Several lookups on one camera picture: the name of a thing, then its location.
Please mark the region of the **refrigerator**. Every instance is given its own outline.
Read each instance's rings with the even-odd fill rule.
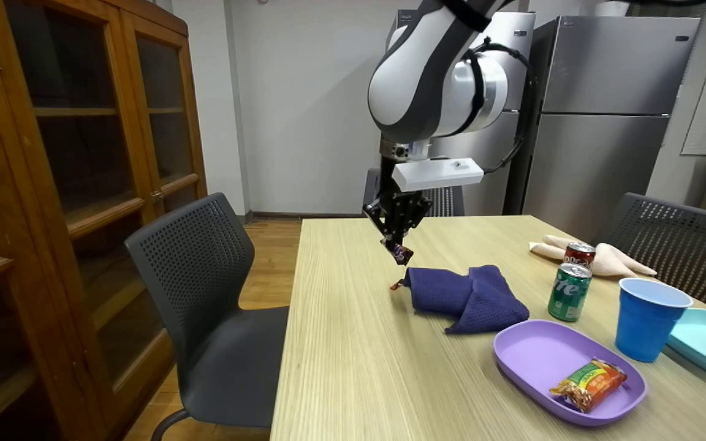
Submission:
[[[495,45],[505,45],[530,60],[530,45],[535,33],[532,12],[495,12],[492,22],[475,37],[473,48],[485,37]],[[521,105],[527,79],[527,67],[505,52],[484,52],[484,60],[498,60],[508,77],[508,101],[502,116],[478,130],[457,138],[431,139],[431,154],[437,157],[472,157],[480,169],[495,169],[513,149],[521,126]],[[510,164],[484,176],[475,187],[463,187],[463,206],[468,215],[502,213]]]
[[[535,33],[505,213],[597,244],[644,195],[698,17],[556,17]]]

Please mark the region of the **blue cup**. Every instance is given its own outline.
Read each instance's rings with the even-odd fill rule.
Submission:
[[[617,351],[639,364],[654,364],[680,316],[695,300],[658,279],[620,279]]]

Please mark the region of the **light wood tabletop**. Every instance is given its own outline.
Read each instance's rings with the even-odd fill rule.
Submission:
[[[527,252],[548,234],[561,236],[530,215],[425,219],[405,244],[409,268],[498,266],[532,318],[549,318],[556,262]],[[415,313],[408,290],[391,293],[402,277],[371,220],[304,220],[272,440],[706,440],[706,373],[680,356],[630,360],[644,402],[576,430],[502,378],[495,333],[446,335],[448,318]],[[616,323],[617,285],[593,279],[571,328],[616,351]]]

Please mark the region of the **purple cloth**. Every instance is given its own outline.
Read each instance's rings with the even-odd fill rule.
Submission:
[[[448,270],[409,268],[405,285],[419,313],[454,318],[446,333],[495,333],[530,318],[527,307],[492,266],[472,268],[467,277]]]

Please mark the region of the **black chair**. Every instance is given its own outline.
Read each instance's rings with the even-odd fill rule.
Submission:
[[[369,169],[369,182],[362,187],[362,206],[369,206],[377,197],[377,188],[381,188],[381,169]],[[427,215],[463,215],[467,213],[460,187],[431,188],[425,195],[431,201],[431,209]]]
[[[271,430],[286,308],[241,312],[255,247],[224,195],[171,210],[125,241],[174,344],[187,419]]]
[[[626,195],[604,239],[706,301],[706,210]]]

